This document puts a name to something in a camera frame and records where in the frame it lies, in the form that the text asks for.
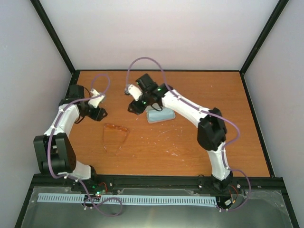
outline robotic arm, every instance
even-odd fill
[[[93,96],[100,95],[92,89]],[[79,101],[68,108],[70,102],[84,98],[84,88],[79,85],[71,85],[65,99],[59,103],[58,114],[50,128],[34,139],[34,148],[41,173],[49,173],[47,148],[49,137],[55,129],[51,142],[51,165],[55,174],[69,175],[76,180],[87,180],[96,175],[92,166],[84,165],[77,161],[72,145],[68,139],[73,124],[78,117],[89,116],[91,119],[101,121],[107,116],[107,112],[98,105],[103,101],[105,95],[90,99],[89,101]]]
[[[125,94],[134,98],[129,104],[128,111],[139,115],[147,106],[157,103],[159,106],[176,111],[193,123],[198,129],[198,143],[207,150],[210,158],[213,185],[218,190],[225,189],[233,178],[232,172],[225,167],[222,158],[222,146],[225,144],[227,130],[223,120],[201,112],[202,110],[221,116],[220,110],[217,108],[210,110],[199,106],[170,87],[173,94],[165,84],[158,86],[148,74],[137,79],[136,83],[141,90],[134,85],[128,85],[125,90]],[[181,99],[197,109],[187,105]],[[223,155],[225,163],[228,164],[225,151]]]

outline brown tabletop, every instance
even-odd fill
[[[100,73],[104,72],[82,71],[78,84],[90,89],[92,79]],[[86,117],[73,126],[69,137],[80,162],[94,166],[99,174],[211,174],[208,154],[199,146],[197,128],[191,122],[176,113],[174,120],[148,123],[146,113],[129,113],[127,108],[132,97],[124,95],[126,72],[107,73],[111,86],[100,106],[108,116],[100,122]],[[163,82],[160,72],[134,71],[130,83],[135,84],[145,73],[159,85]],[[248,176],[269,176],[238,72],[167,72],[166,75],[168,83],[183,96],[201,106],[218,108],[240,128],[240,139],[226,148],[231,168],[242,169]],[[94,88],[102,92],[106,85],[107,79],[100,77]],[[130,133],[123,145],[126,135],[123,131],[106,128],[103,140],[105,123],[128,128]],[[236,130],[228,123],[226,127],[227,140],[231,140]]]

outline black corner post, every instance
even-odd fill
[[[74,68],[70,58],[68,57],[67,52],[65,51],[57,33],[56,33],[56,31],[54,30],[54,27],[52,26],[51,21],[49,20],[46,12],[44,11],[40,0],[31,0],[31,3],[33,4],[33,6],[34,6],[37,14],[39,15],[42,23],[46,27],[47,32],[51,36],[55,46],[57,47],[61,57],[63,58],[63,61],[66,63],[67,68],[69,69],[69,71],[73,75],[75,73],[75,68]]]
[[[259,49],[263,45],[264,41],[266,40],[268,34],[270,33],[272,27],[275,25],[275,22],[281,15],[283,9],[285,8],[286,4],[288,3],[289,0],[279,0],[277,5],[275,6],[274,11],[270,15],[267,23],[265,24],[260,36],[257,38],[256,43],[254,44],[253,48],[251,49],[245,63],[243,64],[240,74],[242,76],[245,75],[246,71],[248,70],[250,64],[252,63],[253,59],[257,55]]]

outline white wall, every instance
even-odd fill
[[[29,0],[1,1],[0,223],[14,227],[34,173],[33,147],[56,116],[70,73]]]
[[[42,0],[76,69],[239,70],[278,0]],[[154,69],[149,61],[134,68]]]
[[[276,176],[304,227],[304,1],[291,0],[245,74]]]

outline purple cable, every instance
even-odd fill
[[[85,192],[86,192],[86,194],[87,194],[89,200],[91,201],[93,207],[94,207],[96,210],[98,210],[100,214],[102,214],[102,215],[104,215],[104,216],[108,216],[108,217],[114,217],[114,216],[120,215],[120,213],[121,213],[122,210],[123,210],[123,203],[122,203],[122,201],[121,201],[119,198],[117,198],[117,197],[110,197],[110,198],[107,198],[107,199],[105,199],[104,201],[102,201],[102,202],[100,202],[100,203],[98,203],[98,204],[95,204],[95,203],[93,202],[94,197],[92,198],[92,197],[90,196],[90,193],[89,193],[89,191],[87,190],[85,184],[82,182],[82,180],[79,180],[79,183],[81,183],[81,185],[84,187]],[[107,201],[109,201],[109,200],[116,200],[116,201],[119,202],[119,204],[120,204],[120,210],[119,210],[118,213],[116,213],[116,214],[106,214],[106,213],[104,213],[103,211],[101,211],[101,210],[98,208],[100,205],[104,204],[105,202],[107,202]]]
[[[140,57],[140,58],[137,58],[137,59],[135,59],[135,60],[130,64],[130,66],[129,66],[129,68],[128,68],[128,71],[127,71],[127,76],[126,76],[126,87],[129,85],[130,70],[131,70],[132,66],[134,65],[134,63],[136,63],[138,60],[141,60],[141,59],[150,60],[150,61],[154,62],[154,63],[158,66],[158,68],[159,68],[160,71],[161,71],[161,74],[162,74],[162,77],[163,77],[163,80],[164,80],[164,83],[165,83],[167,89],[168,89],[175,97],[177,97],[178,95],[177,95],[176,93],[174,93],[174,91],[172,91],[171,88],[170,88],[170,86],[168,85],[166,74],[165,74],[163,68],[161,67],[161,65],[160,65],[155,59],[150,58],[150,57]],[[223,160],[223,163],[224,163],[225,168],[228,169],[228,170],[230,170],[230,171],[238,171],[238,172],[242,173],[242,174],[245,176],[245,178],[246,178],[246,180],[247,180],[247,182],[248,182],[249,191],[248,191],[247,198],[245,199],[245,201],[244,201],[240,206],[238,206],[237,208],[231,209],[230,211],[234,211],[234,210],[236,210],[236,209],[242,207],[242,206],[248,201],[249,195],[250,195],[250,193],[251,193],[251,185],[250,185],[249,178],[248,178],[248,176],[247,176],[242,170],[235,170],[235,169],[229,168],[229,167],[227,166],[226,162],[225,162],[225,157],[224,157],[224,156],[225,156],[225,155],[224,155],[224,148],[225,148],[226,146],[230,145],[231,143],[235,142],[237,139],[239,139],[239,137],[240,137],[240,135],[241,135],[239,128],[235,125],[235,123],[233,123],[232,121],[230,121],[230,120],[228,120],[228,119],[226,119],[226,118],[224,118],[224,117],[222,117],[222,116],[220,116],[220,115],[213,114],[213,113],[210,113],[210,112],[207,112],[207,111],[204,111],[204,110],[200,110],[199,108],[195,107],[194,105],[190,104],[189,102],[187,102],[186,100],[184,100],[184,99],[182,99],[182,98],[180,98],[180,100],[181,100],[183,103],[187,104],[189,107],[194,108],[195,110],[197,110],[197,111],[199,111],[199,112],[201,112],[201,113],[204,113],[204,114],[207,114],[207,115],[211,115],[211,116],[214,116],[214,117],[216,117],[216,118],[218,118],[218,119],[221,119],[221,120],[223,120],[223,121],[225,121],[225,122],[228,122],[229,124],[231,124],[232,126],[234,126],[234,128],[236,129],[236,131],[237,131],[237,136],[236,136],[234,139],[232,139],[232,140],[230,140],[229,142],[227,142],[226,144],[224,144],[224,145],[222,146],[221,150],[222,150],[222,160]]]
[[[75,103],[77,103],[77,102],[80,102],[80,101],[88,101],[88,100],[92,100],[92,99],[98,98],[98,97],[104,95],[104,94],[108,91],[108,89],[109,89],[109,87],[110,87],[110,84],[111,84],[111,80],[110,80],[110,77],[109,77],[108,74],[99,74],[99,75],[96,75],[96,76],[94,77],[93,81],[92,81],[91,89],[93,89],[93,83],[94,83],[94,81],[95,81],[99,76],[106,76],[106,77],[108,78],[108,86],[106,87],[106,89],[105,89],[102,93],[100,93],[99,95],[97,95],[97,96],[93,96],[93,97],[90,97],[90,98],[81,98],[81,99],[77,99],[77,100],[74,100],[74,101],[70,102],[67,106],[65,106],[65,107],[63,108],[63,111],[59,113],[58,117],[57,117],[56,120],[55,120],[54,128],[52,129],[52,131],[51,131],[51,133],[50,133],[50,136],[49,136],[49,139],[48,139],[48,144],[47,144],[47,162],[48,162],[47,164],[48,164],[48,169],[49,169],[49,172],[50,172],[51,176],[52,176],[53,178],[55,178],[55,179],[58,179],[58,178],[60,178],[60,177],[63,177],[64,174],[62,174],[62,175],[56,175],[56,174],[54,173],[54,171],[53,171],[52,164],[51,164],[51,144],[52,144],[52,139],[53,139],[53,136],[54,136],[54,131],[55,131],[55,129],[56,129],[56,127],[57,127],[57,125],[58,125],[58,123],[59,123],[59,121],[60,121],[60,118],[62,117],[63,113],[64,113],[71,105],[73,105],[73,104],[75,104]],[[90,194],[89,194],[89,191],[88,191],[88,189],[86,188],[85,184],[84,184],[81,180],[79,180],[79,182],[80,182],[81,185],[84,187],[85,192],[87,193],[88,198],[91,200],[93,206],[94,206],[102,215],[112,217],[112,216],[119,215],[119,214],[121,213],[121,211],[122,211],[122,203],[121,203],[121,201],[120,201],[119,198],[115,198],[115,197],[109,198],[109,199],[117,200],[117,201],[120,203],[121,208],[120,208],[120,211],[119,211],[117,214],[108,215],[108,214],[106,214],[106,213],[104,213],[104,212],[102,212],[101,210],[98,209],[98,206],[100,206],[100,205],[101,205],[102,203],[104,203],[104,202],[101,202],[101,203],[99,203],[98,205],[95,205],[94,202],[92,201],[92,198],[91,198],[91,196],[90,196]]]

